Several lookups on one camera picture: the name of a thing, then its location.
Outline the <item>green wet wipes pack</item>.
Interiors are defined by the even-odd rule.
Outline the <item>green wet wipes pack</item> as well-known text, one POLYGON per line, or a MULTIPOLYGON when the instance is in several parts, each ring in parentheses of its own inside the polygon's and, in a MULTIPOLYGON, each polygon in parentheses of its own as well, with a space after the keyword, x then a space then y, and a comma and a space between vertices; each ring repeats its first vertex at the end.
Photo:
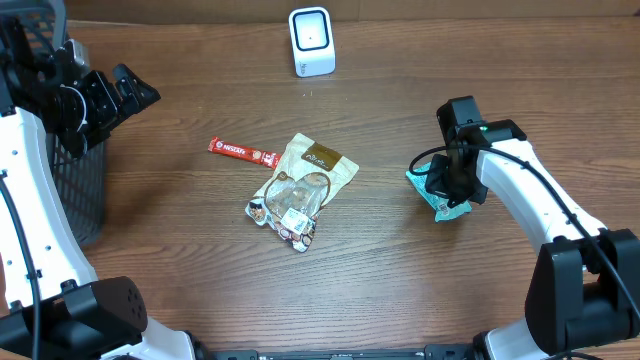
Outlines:
POLYGON ((409 170, 405 172, 405 175, 416 191, 434 210, 436 222, 451 221, 472 211, 472 206, 468 201, 461 203, 454 208, 450 208, 447 205, 447 199, 428 193, 425 190, 427 180, 426 175, 415 175, 409 170))

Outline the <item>red Nescafe stick sachet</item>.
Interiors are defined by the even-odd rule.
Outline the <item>red Nescafe stick sachet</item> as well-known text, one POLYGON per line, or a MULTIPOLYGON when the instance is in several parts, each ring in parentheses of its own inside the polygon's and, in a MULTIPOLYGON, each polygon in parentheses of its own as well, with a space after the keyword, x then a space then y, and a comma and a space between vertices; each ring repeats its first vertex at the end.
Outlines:
POLYGON ((275 169, 281 159, 281 155, 276 152, 259 150, 243 145, 229 143, 213 137, 208 145, 208 151, 224 156, 240 159, 243 161, 259 164, 271 169, 275 169))

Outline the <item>brown cookie bag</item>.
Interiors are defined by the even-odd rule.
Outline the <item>brown cookie bag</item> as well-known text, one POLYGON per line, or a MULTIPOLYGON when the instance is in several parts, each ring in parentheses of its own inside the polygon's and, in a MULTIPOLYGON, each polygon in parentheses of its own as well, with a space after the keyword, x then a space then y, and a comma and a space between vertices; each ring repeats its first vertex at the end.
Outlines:
POLYGON ((341 153, 298 133, 286 145, 271 178, 245 213, 268 226, 294 250, 306 252, 320 212, 349 184, 359 166, 341 153))

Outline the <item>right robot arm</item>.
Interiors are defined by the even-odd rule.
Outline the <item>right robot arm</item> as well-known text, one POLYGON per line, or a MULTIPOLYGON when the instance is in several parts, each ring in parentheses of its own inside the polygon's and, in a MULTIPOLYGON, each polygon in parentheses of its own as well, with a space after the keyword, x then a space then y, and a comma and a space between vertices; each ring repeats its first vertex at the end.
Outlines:
POLYGON ((471 96, 436 112, 444 144, 429 150, 425 189, 453 208, 494 192, 520 225, 537 260, 524 316, 469 345, 434 345, 456 359, 574 359, 581 349, 639 335, 639 239, 589 215, 507 119, 485 121, 471 96))

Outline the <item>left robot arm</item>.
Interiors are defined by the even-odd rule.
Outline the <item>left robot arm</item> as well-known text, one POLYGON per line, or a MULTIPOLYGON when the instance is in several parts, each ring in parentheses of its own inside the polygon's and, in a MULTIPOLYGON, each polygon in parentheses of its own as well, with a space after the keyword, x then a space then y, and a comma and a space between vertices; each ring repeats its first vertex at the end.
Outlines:
POLYGON ((85 71, 71 44, 33 53, 15 16, 1 20, 1 258, 4 350, 31 359, 204 359, 191 334, 151 318, 128 277, 100 279, 75 239, 46 138, 73 159, 159 93, 127 66, 85 71))

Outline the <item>white barcode scanner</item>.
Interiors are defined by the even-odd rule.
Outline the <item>white barcode scanner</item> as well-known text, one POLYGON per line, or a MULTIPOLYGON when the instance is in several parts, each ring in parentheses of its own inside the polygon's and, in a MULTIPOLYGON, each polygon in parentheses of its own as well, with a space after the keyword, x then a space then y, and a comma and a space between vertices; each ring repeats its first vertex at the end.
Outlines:
POLYGON ((296 75, 307 78, 333 73, 336 52, 328 11, 320 6, 293 10, 288 25, 296 75))

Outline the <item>grey plastic mesh basket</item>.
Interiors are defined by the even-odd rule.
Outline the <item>grey plastic mesh basket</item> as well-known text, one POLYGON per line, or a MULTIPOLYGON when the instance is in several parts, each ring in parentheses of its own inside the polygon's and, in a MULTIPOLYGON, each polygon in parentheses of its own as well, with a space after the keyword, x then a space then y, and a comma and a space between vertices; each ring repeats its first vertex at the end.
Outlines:
MULTIPOLYGON (((20 21, 36 56, 53 55, 55 21, 64 20, 65 12, 56 13, 48 1, 3 1, 1 14, 20 21)), ((48 134, 46 149, 72 233, 79 245, 92 244, 100 237, 104 224, 106 145, 101 144, 73 161, 58 137, 48 134)))

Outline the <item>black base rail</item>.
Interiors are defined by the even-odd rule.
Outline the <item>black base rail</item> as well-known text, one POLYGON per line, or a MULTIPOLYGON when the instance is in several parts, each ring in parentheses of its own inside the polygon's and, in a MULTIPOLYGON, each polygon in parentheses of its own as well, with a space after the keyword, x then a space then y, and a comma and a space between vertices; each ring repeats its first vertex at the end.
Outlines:
POLYGON ((215 351, 213 360, 474 360, 470 345, 427 345, 424 348, 331 350, 300 352, 258 352, 256 350, 215 351))

